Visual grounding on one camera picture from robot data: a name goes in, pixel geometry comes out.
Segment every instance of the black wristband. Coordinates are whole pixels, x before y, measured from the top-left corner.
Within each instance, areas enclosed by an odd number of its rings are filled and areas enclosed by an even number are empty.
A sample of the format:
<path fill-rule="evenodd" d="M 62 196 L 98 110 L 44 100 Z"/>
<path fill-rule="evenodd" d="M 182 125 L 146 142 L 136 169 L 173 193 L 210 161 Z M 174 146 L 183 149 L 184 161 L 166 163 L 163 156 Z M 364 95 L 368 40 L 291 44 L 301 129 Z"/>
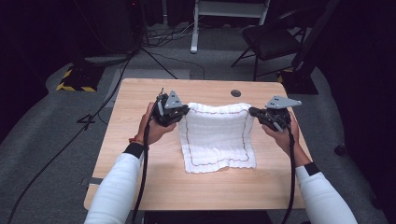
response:
<path fill-rule="evenodd" d="M 129 144 L 129 146 L 125 149 L 123 153 L 129 153 L 131 155 L 136 156 L 139 159 L 144 149 L 145 147 L 143 147 L 142 145 L 132 142 L 131 144 Z"/>
<path fill-rule="evenodd" d="M 310 163 L 304 165 L 304 167 L 305 167 L 306 172 L 309 175 L 315 175 L 320 172 L 319 168 L 315 165 L 314 162 L 310 162 Z"/>

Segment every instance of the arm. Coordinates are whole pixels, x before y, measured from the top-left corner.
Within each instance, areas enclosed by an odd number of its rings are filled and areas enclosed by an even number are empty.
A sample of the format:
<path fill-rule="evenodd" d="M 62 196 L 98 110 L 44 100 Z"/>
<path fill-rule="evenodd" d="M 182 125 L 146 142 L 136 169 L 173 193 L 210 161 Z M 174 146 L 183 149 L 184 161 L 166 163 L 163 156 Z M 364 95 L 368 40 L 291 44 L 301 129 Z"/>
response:
<path fill-rule="evenodd" d="M 85 223 L 125 223 L 134 201 L 137 178 L 143 158 L 143 135 L 152 107 L 153 104 L 148 105 L 147 112 L 140 121 L 138 134 L 125 151 L 119 155 L 96 191 Z M 160 140 L 165 133 L 172 132 L 176 124 L 165 128 L 155 120 L 151 120 L 149 126 L 148 144 L 150 145 Z"/>
<path fill-rule="evenodd" d="M 291 132 L 294 136 L 294 159 L 296 161 L 296 175 L 299 180 L 300 191 L 303 196 L 305 210 L 311 223 L 358 223 L 347 203 L 325 178 L 318 167 L 306 156 L 299 144 L 299 127 L 294 116 L 291 116 Z M 289 132 L 272 131 L 262 125 L 265 132 L 274 137 L 283 151 L 290 155 Z"/>
<path fill-rule="evenodd" d="M 143 152 L 143 146 L 137 143 L 132 143 L 128 149 L 137 152 L 135 154 Z M 131 153 L 119 155 L 96 191 L 85 223 L 125 223 L 134 201 L 140 164 Z"/>

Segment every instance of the cloth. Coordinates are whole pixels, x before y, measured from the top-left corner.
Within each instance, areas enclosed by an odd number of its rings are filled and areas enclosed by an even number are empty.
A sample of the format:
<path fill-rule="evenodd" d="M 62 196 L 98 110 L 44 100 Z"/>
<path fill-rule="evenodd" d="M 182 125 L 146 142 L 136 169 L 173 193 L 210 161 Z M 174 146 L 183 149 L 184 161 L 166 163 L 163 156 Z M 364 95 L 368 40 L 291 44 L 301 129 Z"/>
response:
<path fill-rule="evenodd" d="M 189 108 L 189 113 L 178 124 L 187 173 L 256 167 L 250 144 L 254 120 L 248 113 L 250 105 L 189 103 Z"/>

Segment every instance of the table top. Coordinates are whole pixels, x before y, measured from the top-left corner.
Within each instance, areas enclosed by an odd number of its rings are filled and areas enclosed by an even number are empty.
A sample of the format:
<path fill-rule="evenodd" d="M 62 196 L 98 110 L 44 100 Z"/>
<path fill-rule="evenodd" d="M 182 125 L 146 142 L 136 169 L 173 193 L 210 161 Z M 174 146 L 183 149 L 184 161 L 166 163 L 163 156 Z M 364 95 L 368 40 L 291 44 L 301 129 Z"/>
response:
<path fill-rule="evenodd" d="M 264 108 L 274 95 L 285 96 L 275 82 L 125 78 L 115 103 L 92 177 L 104 178 L 116 158 L 137 134 L 149 102 L 174 90 L 183 104 L 231 105 L 247 103 Z M 241 91 L 233 97 L 232 90 Z M 310 157 L 303 135 L 300 144 Z M 141 210 L 285 209 L 290 197 L 290 160 L 255 119 L 251 145 L 257 167 L 223 168 L 215 173 L 189 174 L 184 168 L 178 127 L 150 146 L 148 174 Z M 89 209 L 98 186 L 90 185 L 84 206 Z M 294 208 L 304 208 L 298 187 Z"/>

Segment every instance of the gray floor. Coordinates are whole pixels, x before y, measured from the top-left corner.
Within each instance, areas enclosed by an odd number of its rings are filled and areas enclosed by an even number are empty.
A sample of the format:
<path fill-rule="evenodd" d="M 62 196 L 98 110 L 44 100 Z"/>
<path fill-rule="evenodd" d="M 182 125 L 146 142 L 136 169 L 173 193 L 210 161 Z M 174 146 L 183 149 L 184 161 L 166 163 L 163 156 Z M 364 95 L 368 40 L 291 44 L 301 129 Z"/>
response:
<path fill-rule="evenodd" d="M 147 50 L 198 63 L 205 69 L 205 79 L 252 79 L 253 59 L 245 59 L 235 68 L 230 67 L 246 47 L 241 30 L 202 31 L 197 54 L 190 54 L 190 41 L 189 35 L 161 48 Z M 191 79 L 204 79 L 203 69 L 195 64 L 155 57 L 168 69 L 190 70 Z M 271 70 L 289 59 L 262 63 L 260 69 Z M 29 181 L 82 127 L 76 121 L 99 108 L 120 66 L 106 69 L 98 92 L 56 91 L 67 68 L 68 65 L 60 68 L 48 79 L 49 95 L 24 115 L 0 146 L 0 223 L 7 223 L 14 203 Z M 132 58 L 127 68 L 161 69 L 143 51 Z M 338 157 L 333 153 L 333 149 L 344 141 L 342 123 L 326 79 L 318 69 L 312 78 L 319 95 L 291 94 L 290 98 L 303 102 L 294 110 L 313 159 L 344 197 L 359 223 L 387 223 L 382 211 L 372 207 L 370 187 L 354 162 L 348 156 Z M 276 77 L 261 77 L 260 81 L 276 81 Z M 108 121 L 111 111 L 111 107 L 104 108 L 101 118 Z M 83 131 L 29 188 L 12 223 L 83 222 L 87 214 L 83 207 L 86 187 L 79 183 L 82 178 L 91 176 L 106 132 L 106 125 L 99 118 L 94 121 L 88 131 Z M 280 223 L 284 212 L 269 211 L 269 215 L 274 223 Z M 289 223 L 307 220 L 304 210 L 294 210 Z"/>

